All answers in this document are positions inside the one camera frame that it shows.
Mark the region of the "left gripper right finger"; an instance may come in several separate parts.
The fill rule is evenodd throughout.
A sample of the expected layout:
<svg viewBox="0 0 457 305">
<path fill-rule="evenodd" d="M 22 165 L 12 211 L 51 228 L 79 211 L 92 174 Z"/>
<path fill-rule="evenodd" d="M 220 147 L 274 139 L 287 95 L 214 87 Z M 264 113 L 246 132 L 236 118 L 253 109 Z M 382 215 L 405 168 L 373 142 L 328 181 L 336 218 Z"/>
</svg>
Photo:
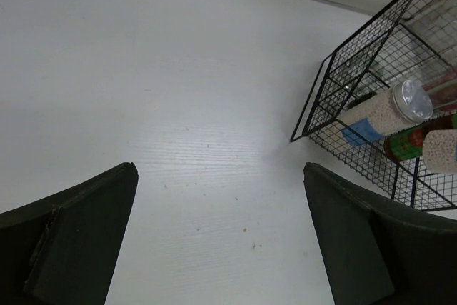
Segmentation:
<svg viewBox="0 0 457 305">
<path fill-rule="evenodd" d="M 303 174 L 335 304 L 456 303 L 456 220 L 397 203 L 316 163 Z"/>
</svg>

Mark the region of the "clear square glass bottle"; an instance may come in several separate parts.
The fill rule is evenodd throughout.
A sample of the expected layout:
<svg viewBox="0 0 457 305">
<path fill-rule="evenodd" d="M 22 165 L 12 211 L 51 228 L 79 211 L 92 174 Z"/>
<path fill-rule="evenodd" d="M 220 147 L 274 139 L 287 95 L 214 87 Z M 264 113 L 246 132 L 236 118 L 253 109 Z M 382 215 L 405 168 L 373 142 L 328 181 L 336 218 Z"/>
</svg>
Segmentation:
<svg viewBox="0 0 457 305">
<path fill-rule="evenodd" d="M 456 0 L 433 1 L 401 23 L 416 56 L 423 51 L 446 55 L 456 50 Z"/>
</svg>

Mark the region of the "black-capped dark sauce bottle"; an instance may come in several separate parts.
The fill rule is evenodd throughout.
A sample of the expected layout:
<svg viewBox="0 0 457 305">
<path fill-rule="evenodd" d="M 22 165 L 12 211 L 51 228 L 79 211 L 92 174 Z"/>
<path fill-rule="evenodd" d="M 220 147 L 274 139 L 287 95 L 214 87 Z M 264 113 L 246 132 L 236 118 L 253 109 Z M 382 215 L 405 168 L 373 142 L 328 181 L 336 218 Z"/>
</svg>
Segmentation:
<svg viewBox="0 0 457 305">
<path fill-rule="evenodd" d="M 434 111 L 456 110 L 456 70 L 449 69 L 443 76 L 423 85 Z"/>
</svg>

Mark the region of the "silver-lid salt shaker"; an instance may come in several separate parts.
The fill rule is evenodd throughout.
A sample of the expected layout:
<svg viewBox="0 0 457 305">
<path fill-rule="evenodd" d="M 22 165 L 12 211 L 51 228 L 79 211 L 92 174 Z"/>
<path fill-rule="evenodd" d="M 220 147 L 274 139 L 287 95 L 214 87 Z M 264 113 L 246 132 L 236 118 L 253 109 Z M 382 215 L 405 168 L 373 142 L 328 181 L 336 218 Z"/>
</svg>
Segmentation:
<svg viewBox="0 0 457 305">
<path fill-rule="evenodd" d="M 405 80 L 338 116 L 338 135 L 360 146 L 431 118 L 433 105 L 418 81 Z"/>
<path fill-rule="evenodd" d="M 423 141 L 423 162 L 432 173 L 456 173 L 456 130 L 434 130 Z"/>
</svg>

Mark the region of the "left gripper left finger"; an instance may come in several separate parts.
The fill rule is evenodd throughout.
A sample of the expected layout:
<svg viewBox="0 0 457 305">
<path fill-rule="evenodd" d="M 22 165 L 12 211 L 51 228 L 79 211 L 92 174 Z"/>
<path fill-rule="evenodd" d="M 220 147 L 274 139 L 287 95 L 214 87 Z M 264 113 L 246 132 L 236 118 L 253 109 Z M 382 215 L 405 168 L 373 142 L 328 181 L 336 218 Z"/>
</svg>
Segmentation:
<svg viewBox="0 0 457 305">
<path fill-rule="evenodd" d="M 1 214 L 2 304 L 104 304 L 139 181 L 124 162 Z"/>
</svg>

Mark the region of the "green-label brown sauce bottle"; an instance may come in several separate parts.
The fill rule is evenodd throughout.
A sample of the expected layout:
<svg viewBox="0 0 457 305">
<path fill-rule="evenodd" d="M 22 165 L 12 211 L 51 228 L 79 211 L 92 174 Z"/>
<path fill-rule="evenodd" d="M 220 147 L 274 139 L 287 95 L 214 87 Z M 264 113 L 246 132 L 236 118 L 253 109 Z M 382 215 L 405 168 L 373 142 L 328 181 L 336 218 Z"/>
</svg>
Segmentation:
<svg viewBox="0 0 457 305">
<path fill-rule="evenodd" d="M 422 155 L 423 140 L 429 132 L 449 129 L 456 129 L 456 114 L 438 117 L 387 137 L 383 148 L 387 157 L 396 163 L 413 159 Z"/>
</svg>

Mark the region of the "gold-capped oil dispenser bottle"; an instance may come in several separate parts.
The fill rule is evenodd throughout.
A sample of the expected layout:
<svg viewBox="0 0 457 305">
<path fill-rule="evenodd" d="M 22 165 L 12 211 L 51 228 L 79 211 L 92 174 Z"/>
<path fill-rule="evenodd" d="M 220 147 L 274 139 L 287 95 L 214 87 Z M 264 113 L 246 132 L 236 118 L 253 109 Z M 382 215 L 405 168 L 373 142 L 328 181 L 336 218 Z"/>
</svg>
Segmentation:
<svg viewBox="0 0 457 305">
<path fill-rule="evenodd" d="M 349 96 L 343 109 L 352 109 L 387 89 L 388 86 L 384 83 L 383 75 L 384 68 L 377 61 L 373 61 L 367 72 L 361 77 L 352 95 Z"/>
</svg>

